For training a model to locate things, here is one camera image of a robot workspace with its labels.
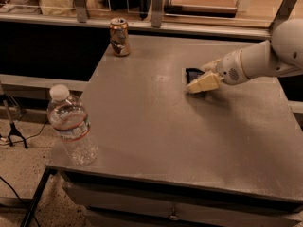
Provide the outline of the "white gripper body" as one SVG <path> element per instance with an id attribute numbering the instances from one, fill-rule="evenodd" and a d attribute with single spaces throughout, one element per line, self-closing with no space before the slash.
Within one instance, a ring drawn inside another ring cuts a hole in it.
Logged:
<path id="1" fill-rule="evenodd" d="M 223 83 L 237 85 L 249 80 L 244 73 L 241 53 L 241 49 L 230 52 L 218 62 L 216 71 L 223 78 Z"/>

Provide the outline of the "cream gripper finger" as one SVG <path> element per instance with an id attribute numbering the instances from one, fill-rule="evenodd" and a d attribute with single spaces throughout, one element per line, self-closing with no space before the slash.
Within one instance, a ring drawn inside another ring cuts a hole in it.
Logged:
<path id="1" fill-rule="evenodd" d="M 220 87 L 222 80 L 218 73 L 207 71 L 197 78 L 198 86 L 189 87 L 187 91 L 192 94 L 212 91 Z"/>
<path id="2" fill-rule="evenodd" d="M 214 72 L 216 73 L 217 72 L 217 64 L 220 62 L 221 60 L 220 59 L 217 59 L 215 61 L 211 61 L 209 63 L 206 63 L 204 65 L 202 65 L 200 67 L 200 69 L 204 72 L 207 72 L 207 71 L 211 71 L 211 72 Z"/>

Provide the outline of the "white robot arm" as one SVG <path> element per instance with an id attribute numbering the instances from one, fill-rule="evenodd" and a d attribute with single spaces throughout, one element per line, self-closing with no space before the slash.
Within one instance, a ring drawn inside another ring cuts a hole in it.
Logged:
<path id="1" fill-rule="evenodd" d="M 203 72 L 188 85 L 192 94 L 237 85 L 259 77 L 292 77 L 303 72 L 303 20 L 282 22 L 270 40 L 226 54 L 201 66 Z"/>

